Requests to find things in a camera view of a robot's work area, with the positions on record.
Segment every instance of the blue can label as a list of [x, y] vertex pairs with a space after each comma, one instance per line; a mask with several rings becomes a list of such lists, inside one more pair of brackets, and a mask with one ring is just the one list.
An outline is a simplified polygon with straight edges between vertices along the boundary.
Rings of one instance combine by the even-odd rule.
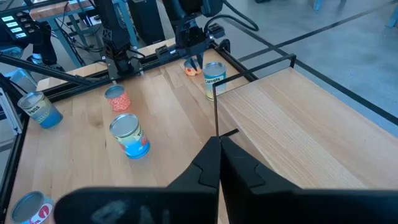
[[[210, 100], [213, 99], [213, 84], [216, 82], [219, 82], [221, 80], [224, 80], [226, 78], [226, 74], [221, 74], [218, 75], [216, 77], [214, 76], [207, 76], [206, 74], [205, 76], [205, 91], [206, 91], [206, 97]], [[222, 94], [226, 91], [226, 83], [219, 85], [218, 87], [216, 87], [216, 94]]]
[[140, 124], [138, 124], [137, 129], [130, 135], [122, 138], [115, 136], [115, 138], [130, 158], [140, 158], [149, 149], [149, 141]]

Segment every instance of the table leg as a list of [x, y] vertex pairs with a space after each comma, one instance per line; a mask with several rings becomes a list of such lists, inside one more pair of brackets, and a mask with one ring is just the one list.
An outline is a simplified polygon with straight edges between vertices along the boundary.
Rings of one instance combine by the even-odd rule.
[[81, 31], [79, 25], [77, 24], [76, 19], [74, 18], [73, 15], [69, 15], [68, 17], [69, 17], [69, 19], [70, 19], [70, 22], [71, 22], [72, 25], [74, 26], [74, 28], [75, 28], [77, 34], [79, 35], [80, 40], [81, 40], [81, 42], [83, 43], [83, 45], [86, 46], [86, 47], [88, 47], [86, 38], [85, 38], [85, 36], [83, 35], [83, 32]]
[[396, 10], [392, 13], [392, 16], [390, 17], [390, 20], [388, 21], [386, 27], [393, 28], [394, 26], [396, 26], [397, 21], [398, 21], [398, 6], [396, 7]]
[[127, 31], [129, 32], [131, 45], [139, 48], [137, 36], [136, 33], [134, 32], [134, 26], [132, 22], [130, 22], [130, 15], [127, 11], [126, 3], [124, 1], [118, 1], [117, 5], [119, 6], [120, 11], [122, 12], [124, 23], [127, 27]]
[[49, 19], [47, 22], [50, 24], [51, 29], [55, 32], [55, 35], [57, 36], [58, 40], [61, 42], [62, 47], [65, 49], [69, 57], [72, 59], [72, 62], [75, 64], [76, 68], [85, 66], [86, 65], [85, 62], [81, 62], [78, 60], [77, 56], [75, 55], [75, 52], [70, 47], [67, 38], [61, 32], [61, 28], [56, 22], [56, 20]]
[[315, 0], [314, 5], [313, 5], [313, 10], [319, 10], [321, 8], [323, 0]]

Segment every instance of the light wood surface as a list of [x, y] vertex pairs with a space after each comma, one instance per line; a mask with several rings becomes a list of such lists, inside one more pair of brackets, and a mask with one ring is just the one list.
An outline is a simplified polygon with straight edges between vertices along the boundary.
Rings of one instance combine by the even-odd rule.
[[[155, 47], [143, 50], [150, 52]], [[237, 74], [214, 50], [206, 51], [204, 59], [205, 63], [225, 64], [227, 76]], [[16, 201], [34, 190], [56, 202], [81, 187], [166, 186], [180, 175], [215, 135], [213, 102], [206, 99], [203, 75], [186, 76], [183, 63], [178, 60], [121, 82], [132, 105], [120, 113], [106, 101], [104, 92], [110, 86], [106, 85], [55, 103], [63, 121], [53, 129], [42, 129], [30, 120], [6, 223], [11, 223], [9, 212]], [[96, 66], [72, 73], [87, 75], [97, 72], [100, 67]], [[55, 81], [49, 79], [40, 87], [50, 87]], [[240, 78], [227, 84], [227, 89], [246, 83]], [[149, 153], [141, 159], [127, 158], [109, 132], [110, 123], [121, 113], [136, 114], [151, 143]], [[229, 127], [232, 125], [221, 121], [222, 132], [230, 131]], [[249, 146], [239, 135], [233, 139], [242, 147]], [[227, 223], [220, 195], [219, 223]], [[54, 223], [53, 217], [46, 223]]]
[[300, 187], [398, 189], [398, 140], [292, 68], [218, 103], [269, 166]]
[[[86, 8], [86, 7], [91, 6], [91, 4], [89, 1], [82, 1], [81, 6], [83, 8]], [[69, 4], [68, 1], [65, 1], [65, 2], [60, 2], [60, 3], [51, 4], [48, 6], [32, 9], [32, 10], [30, 10], [29, 15], [31, 16], [32, 19], [38, 20], [38, 19], [46, 18], [48, 16], [63, 14], [64, 12], [70, 12], [70, 11], [74, 11], [77, 9], [80, 9], [80, 6], [77, 2], [73, 3], [73, 4]]]

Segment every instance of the orange object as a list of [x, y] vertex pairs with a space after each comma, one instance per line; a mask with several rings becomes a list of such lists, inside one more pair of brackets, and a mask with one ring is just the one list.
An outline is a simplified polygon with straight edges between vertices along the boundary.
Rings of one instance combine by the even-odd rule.
[[184, 67], [185, 67], [185, 74], [189, 75], [189, 76], [195, 76], [198, 75], [199, 73], [201, 73], [201, 69], [199, 67], [199, 63], [197, 59], [193, 59], [193, 62], [195, 62], [195, 65], [197, 66], [197, 70], [195, 70], [191, 63], [190, 60], [186, 60], [184, 63]]
[[197, 71], [193, 68], [185, 68], [185, 74], [190, 75], [190, 76], [195, 76], [201, 73], [201, 69], [197, 67]]

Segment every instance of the black bracket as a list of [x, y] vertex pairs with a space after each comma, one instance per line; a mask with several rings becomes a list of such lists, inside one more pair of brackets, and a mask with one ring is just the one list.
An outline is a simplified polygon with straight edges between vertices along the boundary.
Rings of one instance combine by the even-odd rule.
[[224, 39], [217, 47], [218, 49], [224, 49], [231, 53], [231, 42], [228, 39]]

